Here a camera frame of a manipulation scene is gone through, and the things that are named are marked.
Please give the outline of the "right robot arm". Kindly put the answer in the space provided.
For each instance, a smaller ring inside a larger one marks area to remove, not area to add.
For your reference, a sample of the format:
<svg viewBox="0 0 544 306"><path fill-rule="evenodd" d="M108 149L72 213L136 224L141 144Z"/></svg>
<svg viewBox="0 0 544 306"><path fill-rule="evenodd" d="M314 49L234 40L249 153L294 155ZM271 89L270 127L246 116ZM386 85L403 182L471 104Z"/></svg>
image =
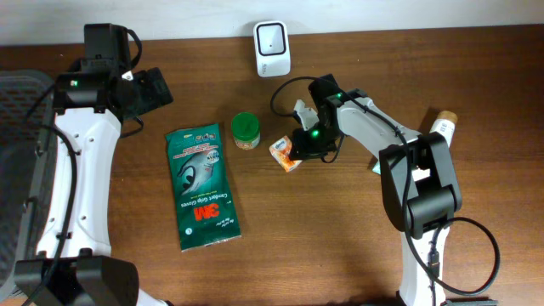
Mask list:
<svg viewBox="0 0 544 306"><path fill-rule="evenodd" d="M403 272L398 291L404 305L443 305L445 239L462 196L449 140L423 135L379 110L363 91L342 90L332 75L309 78L314 106L298 101L292 112L300 127L292 134L294 161L338 155L350 137L379 162L382 203L400 232Z"/></svg>

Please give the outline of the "mint green tissue pack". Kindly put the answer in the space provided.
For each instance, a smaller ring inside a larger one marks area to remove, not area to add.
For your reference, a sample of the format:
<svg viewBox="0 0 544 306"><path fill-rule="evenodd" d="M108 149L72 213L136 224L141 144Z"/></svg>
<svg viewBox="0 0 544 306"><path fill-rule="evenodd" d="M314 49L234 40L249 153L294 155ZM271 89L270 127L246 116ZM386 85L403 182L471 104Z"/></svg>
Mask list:
<svg viewBox="0 0 544 306"><path fill-rule="evenodd" d="M373 167L372 171L378 175L381 174L381 167L380 167L380 162L378 161L375 166Z"/></svg>

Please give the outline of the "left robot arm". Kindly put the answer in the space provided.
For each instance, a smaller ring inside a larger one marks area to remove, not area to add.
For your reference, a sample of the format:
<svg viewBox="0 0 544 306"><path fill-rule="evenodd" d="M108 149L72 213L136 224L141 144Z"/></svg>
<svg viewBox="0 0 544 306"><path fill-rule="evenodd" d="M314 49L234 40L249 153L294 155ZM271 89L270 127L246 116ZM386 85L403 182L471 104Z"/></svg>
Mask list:
<svg viewBox="0 0 544 306"><path fill-rule="evenodd" d="M36 258L14 266L27 305L162 305L139 285L133 263L113 258L108 233L111 166L134 102L159 93L139 85L139 62L122 25L87 24L82 58L36 100L52 100L53 120L39 127L56 138L48 219Z"/></svg>

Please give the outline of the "white bamboo print tube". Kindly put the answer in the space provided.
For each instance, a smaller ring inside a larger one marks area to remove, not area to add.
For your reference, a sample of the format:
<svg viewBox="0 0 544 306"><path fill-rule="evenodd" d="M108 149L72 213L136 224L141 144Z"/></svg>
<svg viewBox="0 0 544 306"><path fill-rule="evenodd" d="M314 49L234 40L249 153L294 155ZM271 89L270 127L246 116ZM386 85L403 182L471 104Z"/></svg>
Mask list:
<svg viewBox="0 0 544 306"><path fill-rule="evenodd" d="M456 129L456 124L458 121L457 114L448 110L442 110L435 117L432 126L429 129L430 133L439 133L442 135L448 146L451 146L453 135ZM429 169L421 169L417 167L412 171L413 178L416 182L426 179L430 176Z"/></svg>

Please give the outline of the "orange small box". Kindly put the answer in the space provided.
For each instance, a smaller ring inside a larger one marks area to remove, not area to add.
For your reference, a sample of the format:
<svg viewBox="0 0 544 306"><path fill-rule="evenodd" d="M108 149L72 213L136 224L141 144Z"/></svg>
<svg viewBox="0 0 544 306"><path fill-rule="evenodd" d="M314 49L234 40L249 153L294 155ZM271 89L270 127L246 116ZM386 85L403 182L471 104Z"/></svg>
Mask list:
<svg viewBox="0 0 544 306"><path fill-rule="evenodd" d="M302 163L301 160L294 160L290 157L291 150L292 142L287 136L278 139L269 147L270 154L287 173Z"/></svg>

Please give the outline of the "green 3M gloves packet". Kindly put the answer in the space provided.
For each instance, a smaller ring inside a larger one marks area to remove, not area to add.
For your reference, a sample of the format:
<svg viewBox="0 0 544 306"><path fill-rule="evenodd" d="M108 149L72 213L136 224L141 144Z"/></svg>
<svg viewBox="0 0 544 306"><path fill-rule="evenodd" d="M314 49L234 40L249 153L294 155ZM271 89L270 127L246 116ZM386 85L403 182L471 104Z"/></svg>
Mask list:
<svg viewBox="0 0 544 306"><path fill-rule="evenodd" d="M179 129L166 141L181 250L240 237L220 126Z"/></svg>

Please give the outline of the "green lid jar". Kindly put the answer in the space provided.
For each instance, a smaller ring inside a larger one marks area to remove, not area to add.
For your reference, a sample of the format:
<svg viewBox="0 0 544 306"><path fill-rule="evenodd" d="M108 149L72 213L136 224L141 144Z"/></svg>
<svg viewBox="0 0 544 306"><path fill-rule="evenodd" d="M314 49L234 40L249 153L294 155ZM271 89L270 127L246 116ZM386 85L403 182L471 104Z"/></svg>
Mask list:
<svg viewBox="0 0 544 306"><path fill-rule="evenodd" d="M231 131L235 144L243 150L252 150L260 142L260 123L250 112L237 114L231 122Z"/></svg>

